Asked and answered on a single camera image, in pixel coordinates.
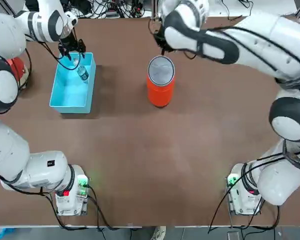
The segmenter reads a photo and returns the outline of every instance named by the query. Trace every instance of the floor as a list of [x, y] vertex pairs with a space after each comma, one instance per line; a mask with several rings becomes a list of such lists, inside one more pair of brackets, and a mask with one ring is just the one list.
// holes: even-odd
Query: floor
[[[150, 240], [154, 227], [145, 227], [132, 231], [131, 240]], [[220, 227], [207, 235], [207, 227], [187, 227], [183, 234], [183, 227], [167, 227], [164, 240], [226, 240], [228, 232], [235, 232], [228, 227]], [[254, 232], [253, 228], [247, 229], [245, 233]], [[130, 230], [119, 229], [116, 231], [105, 230], [106, 240], [129, 240]], [[2, 240], [104, 240], [101, 232], [96, 229], [67, 231], [57, 227], [49, 228], [19, 228], [12, 233], [6, 234]], [[246, 240], [273, 240], [274, 231], [259, 234], [251, 234]], [[300, 240], [300, 227], [278, 227], [276, 229], [276, 240]]]

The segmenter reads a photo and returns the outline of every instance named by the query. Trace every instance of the blue plastic bin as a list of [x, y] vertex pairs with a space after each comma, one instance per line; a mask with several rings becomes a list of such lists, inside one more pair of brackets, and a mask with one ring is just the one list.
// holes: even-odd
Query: blue plastic bin
[[[63, 57], [59, 61], [68, 68], [74, 68], [74, 58], [79, 59], [77, 52], [71, 52], [71, 61]], [[67, 70], [59, 63], [56, 67], [50, 107], [62, 114], [88, 114], [91, 110], [92, 95], [94, 91], [96, 62], [92, 52], [81, 56], [80, 65], [84, 65], [89, 77], [87, 83], [83, 82], [75, 70]]]

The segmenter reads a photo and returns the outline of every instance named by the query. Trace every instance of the red object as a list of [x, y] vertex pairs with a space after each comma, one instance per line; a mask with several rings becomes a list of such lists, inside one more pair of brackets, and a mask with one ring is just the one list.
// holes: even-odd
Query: red object
[[[157, 58], [165, 58], [165, 60], [164, 62], [161, 61], [161, 63], [158, 63], [158, 61], [154, 63], [154, 60]], [[151, 74], [151, 67], [156, 68], [156, 72], [153, 74]], [[174, 94], [175, 86], [175, 67], [169, 58], [158, 56], [150, 62], [146, 85], [148, 99], [153, 105], [156, 107], [164, 107], [169, 104]]]
[[10, 64], [16, 81], [19, 82], [22, 76], [24, 75], [24, 62], [19, 57], [8, 59], [7, 61]]

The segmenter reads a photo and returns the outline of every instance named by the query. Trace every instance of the orange cylinder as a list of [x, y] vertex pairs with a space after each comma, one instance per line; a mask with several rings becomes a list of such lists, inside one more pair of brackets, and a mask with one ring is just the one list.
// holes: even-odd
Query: orange cylinder
[[156, 56], [149, 65], [146, 78], [149, 101], [156, 107], [168, 105], [174, 94], [175, 66], [166, 56]]

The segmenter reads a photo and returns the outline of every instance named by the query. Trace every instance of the silver lid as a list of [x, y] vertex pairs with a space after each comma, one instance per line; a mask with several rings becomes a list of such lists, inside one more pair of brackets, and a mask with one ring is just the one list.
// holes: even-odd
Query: silver lid
[[150, 81], [160, 87], [168, 85], [175, 75], [175, 66], [172, 61], [165, 56], [156, 56], [148, 66], [148, 76]]

